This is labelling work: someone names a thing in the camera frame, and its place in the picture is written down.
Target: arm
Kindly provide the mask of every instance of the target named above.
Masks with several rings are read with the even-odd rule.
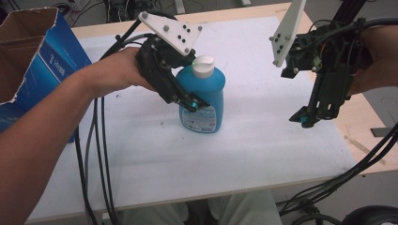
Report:
[[[362,33],[374,62],[356,73],[348,95],[377,87],[398,86],[398,26],[378,26]]]
[[[24,224],[27,220],[92,99],[131,85],[151,88],[135,66],[136,53],[127,48],[75,72],[0,133],[2,223]]]

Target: cable bundle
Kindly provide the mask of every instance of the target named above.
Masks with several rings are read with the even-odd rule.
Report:
[[[284,207],[279,212],[280,216],[311,206],[327,198],[335,190],[337,190],[337,188],[341,187],[346,182],[351,180],[353,177],[355,177],[356,175],[360,174],[361,172],[365,171],[366,169],[377,163],[392,149],[392,147],[397,142],[398,142],[398,123],[391,129],[389,134],[386,137],[384,137],[363,160],[357,163],[349,171],[329,181],[326,181],[325,183],[302,190],[289,201],[278,202],[277,203],[278,206],[284,205]]]
[[[169,18],[174,18],[170,17],[168,15],[164,15],[162,13],[158,13],[162,16],[167,16]],[[101,57],[101,59],[104,59],[108,57],[109,55],[113,53],[117,53],[126,45],[136,43],[135,42],[137,39],[140,38],[149,38],[153,36],[153,34],[142,34],[138,35],[136,37],[131,37],[128,39],[128,37],[132,34],[132,32],[138,27],[138,25],[141,23],[140,20],[137,19],[135,23],[131,26],[131,28],[126,32],[126,34],[121,36],[116,36],[116,43]],[[99,117],[98,117],[98,103],[99,99],[96,98],[94,99],[94,111],[93,111],[93,117],[91,121],[91,126],[90,130],[88,133],[88,138],[87,138],[87,144],[86,144],[86,149],[85,149],[85,161],[83,164],[83,157],[82,157],[82,150],[80,146],[80,137],[79,137],[79,128],[77,127],[75,130],[75,145],[76,145],[76,152],[77,152],[77,157],[78,157],[78,163],[79,163],[79,171],[80,171],[80,177],[81,177],[81,183],[82,183],[82,192],[84,196],[84,205],[85,205],[85,210],[87,215],[89,216],[92,224],[97,225],[98,222],[94,216],[93,210],[91,208],[91,205],[89,203],[88,197],[87,197],[87,190],[88,190],[88,155],[89,155],[89,148],[90,148],[90,143],[91,143],[91,137],[93,132],[95,131],[95,138],[96,138],[96,144],[97,144],[97,151],[98,151],[98,157],[99,157],[99,173],[100,173],[100,179],[101,179],[101,186],[102,186],[102,193],[103,197],[105,200],[105,205],[107,208],[107,212],[109,215],[109,218],[112,222],[112,224],[120,225],[120,222],[118,221],[117,213],[115,211],[115,206],[114,206],[114,199],[113,199],[113,194],[112,194],[112,185],[111,185],[111,179],[110,179],[110,174],[109,174],[109,162],[108,162],[108,149],[107,149],[107,144],[106,144],[106,132],[105,132],[105,97],[101,98],[101,116],[100,116],[100,122],[101,122],[101,135],[102,135],[102,147],[103,147],[103,159],[104,159],[104,166],[105,166],[105,174],[103,170],[103,163],[102,163],[102,153],[100,149],[100,131],[99,131]]]

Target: person's leg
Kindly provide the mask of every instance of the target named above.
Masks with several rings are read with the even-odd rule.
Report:
[[[186,203],[169,203],[123,211],[122,224],[184,225],[189,215]]]
[[[270,190],[259,190],[208,199],[211,215],[219,225],[282,225]]]

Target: black gripper frame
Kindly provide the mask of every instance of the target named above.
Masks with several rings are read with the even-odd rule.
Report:
[[[171,68],[186,67],[195,59],[194,49],[187,56],[177,52],[158,36],[149,37],[136,57],[141,75],[152,85],[166,103],[177,103],[190,112],[209,106],[194,94],[190,94],[176,81]]]
[[[321,47],[311,46],[316,39],[340,26],[339,22],[332,22],[308,34],[298,35],[286,57],[287,66],[282,73],[285,78],[294,78],[300,70],[316,68],[314,59],[317,56],[322,62],[316,70],[308,106],[302,107],[289,119],[301,123],[303,128],[312,128],[319,120],[336,118],[340,107],[349,99],[347,93],[353,80],[352,74],[361,67],[360,63],[369,62],[370,55],[363,51],[358,32],[332,37],[324,43],[322,52]]]

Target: white gripper bracket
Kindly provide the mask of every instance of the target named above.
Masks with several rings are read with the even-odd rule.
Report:
[[[272,51],[274,55],[274,61],[272,63],[277,68],[281,67],[296,38],[305,1],[306,0],[293,0],[279,24],[278,29],[276,29],[275,34],[273,37],[269,37],[269,40],[272,42]]]
[[[138,18],[184,56],[190,53],[193,44],[202,31],[200,25],[183,23],[147,12],[140,13]]]

